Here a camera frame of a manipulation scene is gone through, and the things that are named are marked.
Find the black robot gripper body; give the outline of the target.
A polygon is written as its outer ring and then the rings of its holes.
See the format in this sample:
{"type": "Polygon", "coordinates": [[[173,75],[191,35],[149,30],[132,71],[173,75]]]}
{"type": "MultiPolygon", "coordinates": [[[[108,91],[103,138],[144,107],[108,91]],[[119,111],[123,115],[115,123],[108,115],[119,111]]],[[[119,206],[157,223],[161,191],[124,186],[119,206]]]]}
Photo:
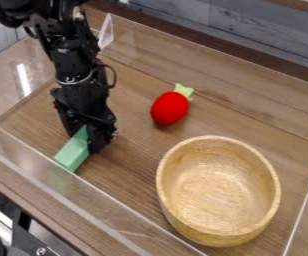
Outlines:
{"type": "Polygon", "coordinates": [[[63,85],[49,91],[54,101],[73,106],[79,111],[83,125],[91,123],[113,123],[115,116],[107,106],[108,90],[113,85],[105,78],[91,78],[80,84],[63,85]]]}

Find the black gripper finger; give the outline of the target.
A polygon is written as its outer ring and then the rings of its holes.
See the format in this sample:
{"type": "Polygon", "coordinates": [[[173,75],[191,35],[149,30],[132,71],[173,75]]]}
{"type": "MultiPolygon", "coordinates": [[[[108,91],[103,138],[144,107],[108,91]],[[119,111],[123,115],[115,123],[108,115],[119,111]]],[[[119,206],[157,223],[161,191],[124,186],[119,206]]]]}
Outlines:
{"type": "Polygon", "coordinates": [[[87,145],[91,153],[99,153],[111,143],[116,127],[113,123],[91,123],[87,125],[87,145]]]}
{"type": "Polygon", "coordinates": [[[79,118],[79,111],[73,106],[67,105],[60,101],[54,101],[54,108],[57,110],[59,118],[65,132],[68,136],[72,137],[83,126],[81,120],[79,118]]]}

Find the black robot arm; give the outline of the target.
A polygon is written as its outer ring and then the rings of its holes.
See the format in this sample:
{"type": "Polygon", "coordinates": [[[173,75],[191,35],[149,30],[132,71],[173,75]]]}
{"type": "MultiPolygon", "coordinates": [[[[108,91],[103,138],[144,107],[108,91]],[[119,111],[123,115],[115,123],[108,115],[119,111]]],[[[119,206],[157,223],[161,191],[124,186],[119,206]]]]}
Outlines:
{"type": "Polygon", "coordinates": [[[87,1],[0,0],[0,24],[21,27],[38,41],[54,68],[57,86],[49,94],[63,127],[69,135],[84,129],[88,151],[97,153],[116,131],[116,117],[107,106],[116,73],[97,58],[99,39],[83,9],[87,1]]]}

